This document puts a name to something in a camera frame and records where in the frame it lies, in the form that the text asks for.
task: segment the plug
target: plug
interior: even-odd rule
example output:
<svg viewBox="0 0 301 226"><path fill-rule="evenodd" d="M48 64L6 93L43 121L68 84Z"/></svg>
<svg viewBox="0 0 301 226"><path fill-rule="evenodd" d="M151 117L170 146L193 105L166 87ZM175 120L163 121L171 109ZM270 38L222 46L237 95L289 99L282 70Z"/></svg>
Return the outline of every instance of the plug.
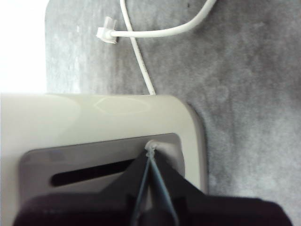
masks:
<svg viewBox="0 0 301 226"><path fill-rule="evenodd" d="M96 36L102 41L107 43L116 44L117 37L111 36L111 32L115 30L117 20L112 19L111 17L106 16L104 20L103 27L97 29Z"/></svg>

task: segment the white cable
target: white cable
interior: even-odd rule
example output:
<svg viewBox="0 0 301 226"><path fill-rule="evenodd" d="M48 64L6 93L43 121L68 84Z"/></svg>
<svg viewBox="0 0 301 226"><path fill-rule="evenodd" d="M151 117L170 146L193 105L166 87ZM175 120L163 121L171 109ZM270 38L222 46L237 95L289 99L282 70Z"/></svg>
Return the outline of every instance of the white cable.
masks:
<svg viewBox="0 0 301 226"><path fill-rule="evenodd" d="M185 24L177 26L177 27L172 27L172 28L168 28L168 29L164 29L164 30L143 31L143 32L134 32L133 30L130 30L129 28L127 28L128 31L109 31L109 33L107 35L111 36L111 37L156 38L156 37L165 37L165 36L180 34L180 33L190 30L191 28L193 28L196 25L198 25L199 23L201 23L205 19L205 17L208 15L208 13L212 9L212 7L216 1L217 0L207 0L205 2L204 6L202 7L202 9L192 20L190 20L189 22L187 22ZM123 4L125 7L125 1L120 0L120 5L122 6Z"/></svg>
<svg viewBox="0 0 301 226"><path fill-rule="evenodd" d="M125 0L120 0L120 7L121 7L122 16L123 16L124 22L126 24L127 30L129 32L133 32L131 21L130 21L130 18L128 17L127 7L126 7L126 1ZM142 75L143 75L146 87L147 87L150 95L156 95L155 89L154 89L154 87L152 85L150 76L149 76L149 74L147 72L147 69L145 67L145 64L144 64L144 61L143 61L140 49L138 47L137 40L136 40L136 38L133 38L133 37L130 37L130 40L131 40L131 43L132 43L132 46L133 46L133 49L134 49L134 52L135 52L135 55L136 55L139 67L140 67L140 70L142 72Z"/></svg>

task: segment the gray carpet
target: gray carpet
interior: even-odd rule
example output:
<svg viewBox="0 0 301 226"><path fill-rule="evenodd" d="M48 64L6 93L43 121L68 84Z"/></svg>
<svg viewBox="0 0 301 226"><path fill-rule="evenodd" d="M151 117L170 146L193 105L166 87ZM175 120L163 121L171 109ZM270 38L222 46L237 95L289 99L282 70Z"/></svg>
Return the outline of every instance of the gray carpet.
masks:
<svg viewBox="0 0 301 226"><path fill-rule="evenodd" d="M205 0L128 0L134 30L192 19ZM130 41L96 38L118 0L50 0L49 92L148 94ZM158 94L204 120L210 194L276 201L301 225L301 1L218 0L206 21L138 43Z"/></svg>

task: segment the beige plastic casing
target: beige plastic casing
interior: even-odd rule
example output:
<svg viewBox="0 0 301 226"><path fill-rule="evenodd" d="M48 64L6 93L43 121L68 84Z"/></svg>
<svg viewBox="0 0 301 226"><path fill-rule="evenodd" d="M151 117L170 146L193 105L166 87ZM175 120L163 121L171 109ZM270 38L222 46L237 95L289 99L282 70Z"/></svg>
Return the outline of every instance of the beige plastic casing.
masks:
<svg viewBox="0 0 301 226"><path fill-rule="evenodd" d="M173 96L1 94L1 225L19 210L17 168L33 149L166 133L179 136L185 178L207 193L202 124Z"/></svg>

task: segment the white electrical cord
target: white electrical cord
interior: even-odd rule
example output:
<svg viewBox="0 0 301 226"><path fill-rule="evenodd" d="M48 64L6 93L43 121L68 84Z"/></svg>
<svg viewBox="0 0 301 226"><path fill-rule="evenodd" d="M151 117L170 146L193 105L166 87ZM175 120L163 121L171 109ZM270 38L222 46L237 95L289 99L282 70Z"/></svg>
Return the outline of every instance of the white electrical cord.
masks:
<svg viewBox="0 0 301 226"><path fill-rule="evenodd" d="M143 32L134 32L133 30L129 31L109 31L107 34L108 37L134 37L134 38L156 38L156 37L165 37L165 36L170 36L170 35L175 35L175 34L180 34L183 32L186 32L199 23L201 23L205 17L208 15L210 10L212 9L213 5L215 4L217 0L207 0L202 7L202 9L199 11L199 13L189 22L182 24L177 27L172 27L168 29L163 29L163 30L156 30L156 31L143 31ZM121 9L125 7L125 1L120 0L120 5Z"/></svg>
<svg viewBox="0 0 301 226"><path fill-rule="evenodd" d="M115 31L112 29L109 29L110 27L115 27L116 21L113 21L111 18L108 18L108 21L105 22L104 28L99 28L99 36L103 41L109 42L109 43L116 43L116 37L129 37L136 55L136 59L138 61L140 70L142 72L145 84L147 86L147 89L150 93L150 95L156 95L154 86L152 85L150 76L147 72L147 69L145 67L140 49L138 47L138 43L136 38L156 38L156 37L164 37L164 36L170 36L175 34L180 34L183 32L186 32L192 28L194 28L196 25L201 23L206 16L209 14L210 10L212 9L213 5L215 4L217 0L207 0L202 7L202 9L199 11L199 13L189 22L182 24L177 27L172 27L168 29L163 30L156 30L156 31L143 31L143 32L134 32L131 21L129 19L128 13L127 13L127 7L126 7L126 1L120 0L120 7L122 16L124 19L124 22L127 27L127 31Z"/></svg>
<svg viewBox="0 0 301 226"><path fill-rule="evenodd" d="M133 28L132 28L132 25L131 25L130 18L128 17L126 1L125 0L120 0L120 7L121 7L122 16L123 16L124 22L126 24L127 30L132 32ZM133 49L134 49L134 52L135 52L135 55L136 55L136 58L137 58L137 61L138 61L138 65L139 65L140 70L142 72L146 87L147 87L150 95L156 95L156 92L155 92L154 86L152 85L149 73L147 72L147 69L145 67L145 64L144 64L144 61L143 61L143 58L142 58L137 40L136 40L136 38L133 38L133 37L130 37L130 40L131 40L131 43L132 43L132 46L133 46Z"/></svg>

